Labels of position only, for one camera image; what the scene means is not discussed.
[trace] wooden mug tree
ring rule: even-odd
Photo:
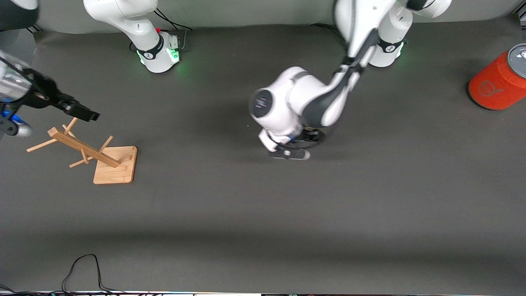
[[[97,160],[97,168],[95,169],[95,176],[93,183],[95,184],[119,184],[131,183],[135,173],[135,163],[137,160],[137,147],[135,146],[121,146],[121,147],[107,147],[112,141],[113,136],[110,136],[102,147],[97,150],[84,142],[77,139],[71,129],[77,122],[78,118],[73,118],[71,122],[62,125],[64,131],[59,131],[56,127],[52,127],[47,133],[51,140],[42,144],[33,146],[27,149],[28,152],[35,151],[55,142],[61,142],[69,147],[79,150],[82,154],[82,160],[69,165],[75,167],[80,164],[88,164],[90,160]]]

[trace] gray table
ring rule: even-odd
[[[165,74],[124,34],[39,35],[33,66],[101,113],[75,134],[137,145],[138,167],[130,185],[96,186],[68,147],[28,154],[70,118],[22,110],[34,136],[0,143],[1,282],[57,289],[92,252],[126,290],[524,295],[526,102],[491,112],[464,92],[521,41],[518,19],[416,24],[408,38],[294,162],[266,156],[248,98],[294,65],[328,82],[344,50],[324,28],[196,30]],[[69,287],[95,283],[83,261]]]

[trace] white wall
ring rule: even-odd
[[[437,22],[490,19],[512,12],[521,0],[453,0]],[[235,27],[266,24],[332,23],[333,0],[159,0],[159,8],[174,22],[190,27]],[[64,33],[116,32],[86,13],[82,0],[41,0],[38,24]],[[169,28],[155,14],[155,26]],[[430,20],[417,17],[417,22]]]

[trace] orange container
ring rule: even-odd
[[[526,44],[516,45],[469,82],[469,95],[480,106],[502,110],[526,97]]]

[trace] metal lid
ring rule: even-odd
[[[508,53],[508,65],[522,78],[526,78],[526,43],[514,46]]]

